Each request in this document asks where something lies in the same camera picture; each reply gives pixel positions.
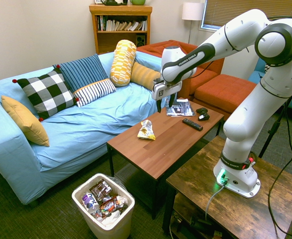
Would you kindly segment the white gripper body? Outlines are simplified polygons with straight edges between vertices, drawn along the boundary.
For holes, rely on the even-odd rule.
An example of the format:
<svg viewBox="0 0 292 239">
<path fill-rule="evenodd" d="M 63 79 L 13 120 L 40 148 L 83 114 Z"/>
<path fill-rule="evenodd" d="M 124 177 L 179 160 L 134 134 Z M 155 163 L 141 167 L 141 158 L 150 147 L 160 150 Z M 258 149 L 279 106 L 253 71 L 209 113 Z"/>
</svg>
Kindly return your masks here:
<svg viewBox="0 0 292 239">
<path fill-rule="evenodd" d="M 182 88 L 182 82 L 168 86 L 167 82 L 161 79 L 156 79 L 153 82 L 152 98 L 156 101 L 162 98 L 173 95 L 180 91 Z"/>
</svg>

